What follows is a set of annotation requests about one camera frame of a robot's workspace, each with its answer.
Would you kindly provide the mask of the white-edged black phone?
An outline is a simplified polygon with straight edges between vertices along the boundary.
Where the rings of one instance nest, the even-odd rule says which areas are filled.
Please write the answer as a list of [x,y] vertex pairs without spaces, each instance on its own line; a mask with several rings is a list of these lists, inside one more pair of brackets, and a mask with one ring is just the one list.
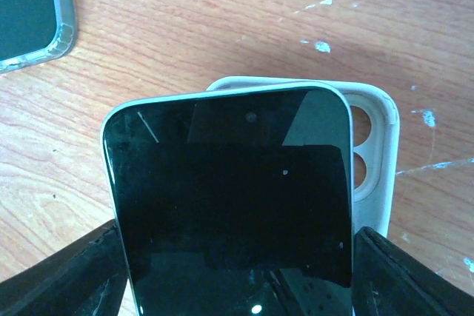
[[139,315],[353,313],[353,127],[338,90],[135,100],[101,143]]

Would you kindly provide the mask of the teal phone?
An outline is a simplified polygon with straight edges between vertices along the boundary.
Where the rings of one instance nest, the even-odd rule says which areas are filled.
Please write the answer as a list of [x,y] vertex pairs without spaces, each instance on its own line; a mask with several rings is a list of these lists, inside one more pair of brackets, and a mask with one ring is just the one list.
[[1,0],[1,73],[67,55],[78,31],[74,0]]

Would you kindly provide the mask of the beige phone case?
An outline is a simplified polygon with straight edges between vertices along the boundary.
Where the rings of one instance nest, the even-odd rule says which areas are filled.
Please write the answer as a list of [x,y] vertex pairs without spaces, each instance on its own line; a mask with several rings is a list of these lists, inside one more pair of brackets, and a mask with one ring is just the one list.
[[369,84],[228,77],[205,92],[201,135],[216,186],[229,184],[237,227],[303,235],[337,251],[360,228],[385,235],[390,220],[399,117]]

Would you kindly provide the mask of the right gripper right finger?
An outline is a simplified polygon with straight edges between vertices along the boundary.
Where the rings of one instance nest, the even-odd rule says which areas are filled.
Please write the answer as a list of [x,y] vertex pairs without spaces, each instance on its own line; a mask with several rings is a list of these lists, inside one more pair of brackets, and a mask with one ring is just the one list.
[[356,315],[473,314],[473,296],[368,226],[355,234],[352,299]]

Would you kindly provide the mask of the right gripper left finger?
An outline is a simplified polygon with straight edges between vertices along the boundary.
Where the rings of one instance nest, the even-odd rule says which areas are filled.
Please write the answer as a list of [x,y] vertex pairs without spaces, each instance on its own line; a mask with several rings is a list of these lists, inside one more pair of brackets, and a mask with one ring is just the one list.
[[1,282],[2,315],[117,315],[127,267],[110,220]]

